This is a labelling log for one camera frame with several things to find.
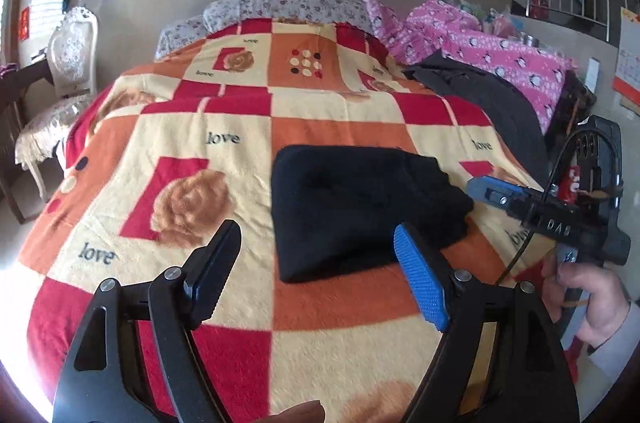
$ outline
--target human hand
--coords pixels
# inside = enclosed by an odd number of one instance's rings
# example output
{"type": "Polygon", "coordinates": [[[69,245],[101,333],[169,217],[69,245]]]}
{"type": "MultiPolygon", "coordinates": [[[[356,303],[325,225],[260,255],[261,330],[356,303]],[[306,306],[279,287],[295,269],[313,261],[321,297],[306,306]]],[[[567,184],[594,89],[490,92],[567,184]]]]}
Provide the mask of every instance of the human hand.
{"type": "Polygon", "coordinates": [[[593,264],[556,263],[556,252],[549,252],[542,265],[542,300],[551,320],[560,319],[564,288],[580,288],[591,293],[587,314],[576,336],[594,347],[602,345],[620,329],[629,312],[629,302],[618,276],[593,264]]]}
{"type": "Polygon", "coordinates": [[[324,408],[317,399],[306,401],[254,423],[324,423],[324,408]]]}

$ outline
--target gray sleeve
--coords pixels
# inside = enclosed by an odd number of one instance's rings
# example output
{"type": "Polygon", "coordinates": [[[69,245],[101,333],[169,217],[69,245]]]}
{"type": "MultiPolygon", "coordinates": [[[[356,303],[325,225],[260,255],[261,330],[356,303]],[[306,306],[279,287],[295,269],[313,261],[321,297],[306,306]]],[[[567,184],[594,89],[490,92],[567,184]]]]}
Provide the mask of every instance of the gray sleeve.
{"type": "Polygon", "coordinates": [[[631,303],[624,323],[590,356],[610,379],[616,380],[640,342],[640,307],[631,303]]]}

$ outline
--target pink blanket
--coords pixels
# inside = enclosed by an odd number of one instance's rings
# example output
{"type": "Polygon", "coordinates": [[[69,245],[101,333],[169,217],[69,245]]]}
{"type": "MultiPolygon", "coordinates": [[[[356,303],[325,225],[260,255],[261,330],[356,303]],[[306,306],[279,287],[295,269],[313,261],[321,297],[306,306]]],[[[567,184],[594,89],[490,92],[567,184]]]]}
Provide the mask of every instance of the pink blanket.
{"type": "Polygon", "coordinates": [[[396,61],[417,64],[441,49],[443,56],[504,78],[529,100],[546,132],[570,61],[483,33],[477,18],[441,0],[425,0],[403,21],[379,0],[363,1],[374,34],[396,61]]]}

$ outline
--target blue textured pad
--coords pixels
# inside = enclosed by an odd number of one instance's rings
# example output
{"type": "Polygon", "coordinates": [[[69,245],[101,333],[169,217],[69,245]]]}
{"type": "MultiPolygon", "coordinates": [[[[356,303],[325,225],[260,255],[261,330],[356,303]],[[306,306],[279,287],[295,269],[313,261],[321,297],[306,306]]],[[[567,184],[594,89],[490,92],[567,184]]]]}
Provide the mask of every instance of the blue textured pad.
{"type": "Polygon", "coordinates": [[[441,333],[446,331],[449,313],[445,304],[444,289],[425,262],[414,240],[402,226],[397,226],[394,232],[394,251],[422,316],[441,333]]]}

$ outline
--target black dot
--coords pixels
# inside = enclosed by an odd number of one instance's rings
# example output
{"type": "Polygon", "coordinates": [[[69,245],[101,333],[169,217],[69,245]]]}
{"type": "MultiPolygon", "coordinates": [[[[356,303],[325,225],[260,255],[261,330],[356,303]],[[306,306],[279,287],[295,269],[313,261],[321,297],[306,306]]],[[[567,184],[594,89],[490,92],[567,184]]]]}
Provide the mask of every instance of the black dot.
{"type": "Polygon", "coordinates": [[[76,170],[84,170],[86,164],[89,162],[89,158],[87,156],[82,156],[80,161],[76,163],[76,170]]]}

